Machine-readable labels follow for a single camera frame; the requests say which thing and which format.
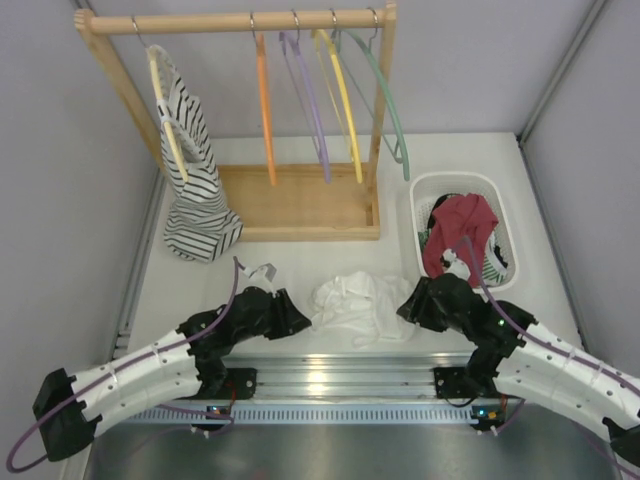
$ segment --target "green hanger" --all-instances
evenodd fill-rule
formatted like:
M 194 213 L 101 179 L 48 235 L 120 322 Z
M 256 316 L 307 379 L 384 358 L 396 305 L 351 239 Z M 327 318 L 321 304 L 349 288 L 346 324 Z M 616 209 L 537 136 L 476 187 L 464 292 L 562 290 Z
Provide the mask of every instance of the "green hanger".
M 358 83 L 356 82 L 356 79 L 354 78 L 353 74 L 349 70 L 349 67 L 347 66 L 347 62 L 345 62 L 344 58 L 342 58 L 342 53 L 340 51 L 342 37 L 340 36 L 340 32 L 345 32 L 351 38 L 353 38 L 353 40 L 358 44 L 358 46 L 362 50 L 362 53 L 364 53 L 364 56 L 369 61 L 369 65 L 371 66 L 371 69 L 373 70 L 373 73 L 375 74 L 376 79 L 378 80 L 378 85 L 380 86 L 380 88 L 382 89 L 382 93 L 384 94 L 384 99 L 387 104 L 387 108 L 389 109 L 389 114 L 391 115 L 391 121 L 393 122 L 393 128 L 396 131 L 395 148 L 391 147 L 391 143 L 389 143 L 389 140 L 387 139 L 386 135 L 384 135 L 382 131 L 382 125 L 380 125 L 379 122 L 377 122 L 373 114 L 373 109 L 367 102 L 367 99 L 364 96 L 364 93 L 362 93 L 360 86 L 358 85 Z M 402 164 L 402 172 L 404 174 L 405 181 L 409 181 L 410 179 L 409 154 L 407 152 L 407 144 L 404 141 L 404 133 L 402 132 L 402 126 L 400 125 L 400 117 L 398 117 L 398 112 L 396 111 L 396 106 L 393 101 L 393 96 L 391 95 L 391 90 L 389 89 L 389 85 L 387 84 L 387 81 L 384 79 L 384 75 L 382 75 L 382 72 L 380 71 L 380 67 L 378 66 L 378 61 L 373 56 L 373 53 L 371 53 L 371 48 L 364 43 L 364 41 L 362 40 L 362 38 L 360 38 L 358 34 L 354 33 L 351 30 L 339 30 L 338 35 L 336 35 L 334 38 L 334 41 L 336 44 L 336 50 L 338 52 L 338 58 L 342 63 L 342 67 L 344 71 L 347 72 L 347 75 L 349 76 L 354 86 L 356 87 L 356 90 L 358 91 L 360 98 L 362 98 L 362 101 L 367 107 L 367 110 L 369 111 L 371 118 L 373 118 L 374 122 L 377 123 L 376 126 L 380 129 L 382 139 L 384 140 L 384 143 L 387 144 L 387 147 L 389 148 L 389 151 L 391 152 L 393 159 L 396 161 L 396 163 Z

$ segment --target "white cloth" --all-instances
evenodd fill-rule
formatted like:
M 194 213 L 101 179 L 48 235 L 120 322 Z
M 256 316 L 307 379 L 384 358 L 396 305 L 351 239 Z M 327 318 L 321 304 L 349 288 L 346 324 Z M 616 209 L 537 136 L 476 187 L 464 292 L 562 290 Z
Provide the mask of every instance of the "white cloth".
M 466 263 L 460 260 L 450 248 L 447 248 L 444 251 L 442 258 L 449 262 L 449 267 L 444 270 L 444 273 L 453 273 L 456 277 L 461 278 L 462 280 L 469 280 L 469 277 L 471 276 L 469 267 Z
M 336 277 L 312 295 L 317 312 L 311 319 L 312 329 L 354 330 L 360 334 L 353 340 L 356 348 L 382 340 L 405 342 L 416 326 L 396 315 L 396 310 L 411 292 L 409 282 L 400 277 L 377 277 L 365 272 Z

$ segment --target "clothes rack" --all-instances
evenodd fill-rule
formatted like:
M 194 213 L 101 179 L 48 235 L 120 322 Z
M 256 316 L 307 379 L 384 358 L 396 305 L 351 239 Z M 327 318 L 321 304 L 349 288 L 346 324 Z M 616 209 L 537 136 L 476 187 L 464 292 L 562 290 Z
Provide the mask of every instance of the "clothes rack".
M 110 35 L 205 32 L 251 32 L 250 14 L 199 14 L 98 17 L 77 10 L 75 27 L 127 107 L 147 148 L 164 172 L 160 135 L 131 77 L 109 39 Z M 396 26 L 396 5 L 384 8 L 253 13 L 255 31 L 378 28 L 382 31 L 379 67 L 389 80 Z M 230 208 L 245 223 L 243 241 L 342 241 L 380 238 L 377 167 L 385 115 L 385 98 L 376 89 L 368 162 L 364 184 L 354 181 L 351 164 L 331 166 L 330 185 L 322 165 L 278 165 L 278 186 L 271 187 L 266 166 L 219 166 Z

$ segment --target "coat hanger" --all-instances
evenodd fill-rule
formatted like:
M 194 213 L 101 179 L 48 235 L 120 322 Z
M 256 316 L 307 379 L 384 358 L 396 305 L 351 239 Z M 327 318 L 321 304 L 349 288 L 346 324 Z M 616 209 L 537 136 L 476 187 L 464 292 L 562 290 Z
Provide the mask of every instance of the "coat hanger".
M 385 102 L 387 104 L 387 109 L 389 110 L 389 115 L 391 117 L 391 121 L 393 123 L 393 128 L 394 128 L 395 133 L 396 133 L 396 146 L 395 146 L 395 148 L 391 147 L 391 143 L 389 142 L 389 139 L 387 138 L 386 135 L 384 135 L 384 133 L 382 133 L 383 132 L 382 125 L 380 125 L 378 123 L 376 126 L 380 129 L 380 132 L 381 132 L 381 135 L 382 135 L 382 139 L 384 140 L 384 143 L 387 145 L 387 148 L 391 152 L 391 155 L 393 156 L 393 159 L 396 161 L 396 163 L 402 164 L 402 171 L 403 171 L 404 179 L 406 181 L 409 181 L 409 179 L 410 179 L 409 154 L 408 154 L 407 145 L 406 145 L 406 142 L 405 142 L 405 139 L 404 139 L 404 133 L 403 133 L 403 130 L 402 130 L 402 125 L 400 124 L 400 117 L 398 116 L 398 112 L 396 110 L 395 102 L 393 101 L 393 95 L 391 95 L 391 89 L 389 88 L 389 85 L 387 84 L 387 81 L 384 79 L 384 75 L 382 75 L 382 72 L 380 71 L 380 67 L 378 66 L 378 61 L 375 59 L 375 57 L 373 56 L 373 53 L 371 52 L 371 44 L 373 42 L 373 39 L 378 34 L 378 28 L 377 28 L 378 15 L 376 14 L 376 11 L 373 8 L 369 7 L 369 9 L 373 12 L 373 15 L 374 15 L 374 20 L 375 20 L 375 23 L 376 23 L 376 31 L 373 34 L 373 36 L 371 38 L 369 38 L 368 45 L 365 44 L 364 40 L 362 40 L 362 38 L 360 38 L 360 36 L 358 36 L 352 30 L 344 30 L 344 32 L 347 35 L 349 35 L 358 44 L 358 46 L 360 47 L 360 50 L 362 50 L 362 53 L 367 58 L 367 61 L 368 61 L 369 65 L 371 66 L 371 69 L 373 70 L 373 73 L 374 73 L 374 75 L 376 77 L 378 85 L 380 85 L 382 93 L 384 94 L 384 99 L 385 99 Z M 356 87 L 356 90 L 357 90 L 358 94 L 360 95 L 360 97 L 362 98 L 362 101 L 364 102 L 365 106 L 367 107 L 367 110 L 369 111 L 369 114 L 371 114 L 371 117 L 374 119 L 374 121 L 376 121 L 375 120 L 375 116 L 373 114 L 373 109 L 371 108 L 371 106 L 367 102 L 367 99 L 366 99 L 364 93 L 362 92 L 362 90 L 360 89 L 360 86 L 356 82 L 355 77 L 351 73 L 351 70 L 349 70 L 347 62 L 345 62 L 344 58 L 342 57 L 342 54 L 341 54 L 341 38 L 342 37 L 340 35 L 338 35 L 337 42 L 336 42 L 336 51 L 338 53 L 338 58 L 340 59 L 340 62 L 342 63 L 344 71 L 347 72 L 347 75 L 349 76 L 349 78 L 353 82 L 353 85 Z
M 332 36 L 335 38 L 337 35 L 339 35 L 338 29 L 337 29 L 338 19 L 336 18 L 336 14 L 333 9 L 331 9 L 331 13 L 333 14 L 333 26 L 334 26 Z M 349 101 L 349 92 L 347 91 L 347 85 L 344 81 L 344 75 L 342 74 L 342 68 L 340 67 L 340 61 L 338 60 L 338 53 L 336 51 L 336 47 L 334 43 L 331 41 L 331 38 L 329 38 L 329 35 L 327 35 L 327 32 L 325 32 L 324 30 L 312 30 L 311 37 L 314 39 L 318 61 L 320 62 L 322 74 L 324 75 L 324 80 L 327 84 L 327 88 L 329 89 L 329 96 L 331 97 L 333 108 L 336 112 L 336 116 L 338 117 L 338 123 L 340 124 L 342 135 L 346 139 L 347 136 L 346 136 L 344 124 L 342 123 L 342 116 L 340 115 L 340 111 L 338 110 L 338 105 L 335 100 L 335 95 L 333 94 L 331 83 L 329 82 L 329 76 L 327 75 L 327 71 L 324 66 L 324 61 L 322 60 L 322 56 L 320 55 L 321 40 L 323 41 L 323 43 L 327 48 L 327 51 L 329 52 L 329 58 L 331 59 L 331 64 L 333 66 L 333 71 L 336 77 L 336 81 L 338 82 L 338 89 L 340 91 L 342 107 L 344 110 L 344 115 L 346 117 L 346 123 L 349 130 L 349 138 L 351 140 L 350 142 L 347 140 L 347 148 L 349 149 L 351 159 L 355 165 L 356 180 L 358 183 L 362 183 L 362 164 L 360 162 L 360 150 L 358 148 L 358 137 L 356 134 L 355 122 L 353 121 L 353 114 L 351 112 L 351 102 Z
M 289 35 L 287 32 L 280 32 L 280 42 L 282 43 L 282 54 L 284 55 L 284 60 L 287 65 L 287 70 L 289 71 L 289 76 L 291 77 L 291 82 L 293 83 L 293 87 L 296 91 L 296 95 L 298 96 L 298 100 L 300 101 L 300 106 L 302 107 L 302 112 L 304 113 L 305 121 L 307 122 L 307 126 L 309 130 L 313 131 L 314 129 L 311 127 L 311 122 L 309 120 L 309 116 L 307 115 L 307 110 L 305 109 L 305 102 L 302 99 L 302 95 L 300 94 L 300 89 L 298 88 L 297 82 L 294 78 L 293 71 L 291 69 L 291 65 L 289 64 L 289 59 L 287 58 L 287 43 L 291 47 L 293 51 L 293 55 L 298 63 L 298 68 L 302 74 L 302 81 L 304 84 L 304 89 L 307 94 L 307 99 L 309 101 L 309 105 L 311 106 L 311 116 L 313 117 L 313 122 L 315 126 L 315 136 L 312 136 L 313 145 L 316 149 L 316 153 L 318 154 L 318 159 L 324 166 L 324 180 L 326 183 L 331 183 L 331 167 L 329 165 L 329 153 L 327 151 L 327 144 L 324 136 L 324 129 L 322 128 L 322 121 L 320 119 L 320 112 L 318 109 L 318 102 L 316 100 L 315 92 L 313 90 L 313 84 L 311 83 L 311 75 L 309 74 L 309 70 L 307 68 L 307 64 L 300 53 L 300 23 L 298 21 L 298 16 L 296 15 L 295 10 L 291 10 L 293 12 L 294 20 L 296 22 L 296 26 L 298 27 L 298 36 L 294 41 L 293 37 Z
M 136 35 L 138 35 L 138 40 L 142 43 L 142 46 L 147 51 L 147 58 L 149 60 L 149 70 L 151 71 L 151 83 L 153 85 L 153 93 L 156 97 L 156 103 L 165 104 L 164 94 L 162 93 L 162 86 L 160 84 L 160 73 L 158 71 L 158 58 L 156 51 L 149 47 L 145 41 L 142 39 L 140 32 L 138 31 L 138 24 L 136 23 L 136 17 L 131 16 L 131 22 L 133 23 L 133 28 L 136 31 Z M 189 181 L 189 174 L 187 173 L 187 169 L 185 167 L 184 156 L 182 155 L 182 149 L 180 148 L 180 144 L 176 140 L 176 137 L 173 133 L 173 128 L 171 128 L 171 122 L 165 120 L 162 122 L 162 129 L 167 135 L 167 141 L 169 142 L 169 147 L 171 148 L 171 153 L 173 154 L 173 158 L 176 161 L 176 165 L 178 167 L 178 171 L 180 172 L 180 177 L 182 177 L 182 181 L 187 183 Z
M 260 88 L 260 105 L 262 107 L 262 132 L 264 134 L 264 146 L 267 151 L 267 169 L 272 186 L 276 185 L 276 164 L 273 157 L 273 127 L 271 124 L 271 98 L 269 97 L 269 81 L 267 78 L 267 50 L 264 43 L 264 35 L 256 35 L 253 11 L 249 13 L 251 33 L 256 42 L 256 68 L 258 72 L 258 86 Z

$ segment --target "white table surface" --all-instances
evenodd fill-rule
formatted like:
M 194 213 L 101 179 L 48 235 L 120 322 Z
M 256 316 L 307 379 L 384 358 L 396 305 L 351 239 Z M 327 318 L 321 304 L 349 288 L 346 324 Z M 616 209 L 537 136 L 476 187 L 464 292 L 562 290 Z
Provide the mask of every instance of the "white table surface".
M 531 312 L 558 336 L 580 345 L 578 332 L 563 289 L 557 265 L 542 223 L 533 191 L 516 140 L 511 133 L 418 134 L 406 136 L 411 159 L 411 176 L 437 171 L 469 171 L 489 177 L 500 191 L 505 215 L 511 226 L 518 258 L 514 285 L 498 294 Z M 369 137 L 359 138 L 367 152 Z M 261 138 L 223 139 L 214 142 L 218 164 L 261 163 Z M 332 159 L 347 161 L 341 137 L 327 138 Z M 309 138 L 276 138 L 278 163 L 314 161 Z M 283 242 L 238 243 L 214 263 L 204 265 L 175 257 L 162 241 L 162 231 L 172 199 L 165 190 L 153 245 L 135 312 L 129 351 L 133 351 L 176 328 L 194 313 L 217 308 L 229 297 L 233 260 L 245 265 L 266 262 L 278 268 L 276 288 L 286 288 L 298 309 L 310 316 L 310 296 L 314 288 L 336 275 L 364 270 L 378 275 L 403 272 L 398 233 L 397 208 L 404 182 L 384 145 L 378 170 L 381 238 L 376 242 Z M 248 285 L 241 276 L 240 288 Z M 269 341 L 255 338 L 237 345 L 231 355 L 301 356 L 329 355 L 428 355 L 469 353 L 473 345 L 455 332 L 434 333 L 420 329 L 407 342 L 379 342 L 354 349 L 354 333 L 344 328 L 324 332 L 303 331 L 293 337 Z

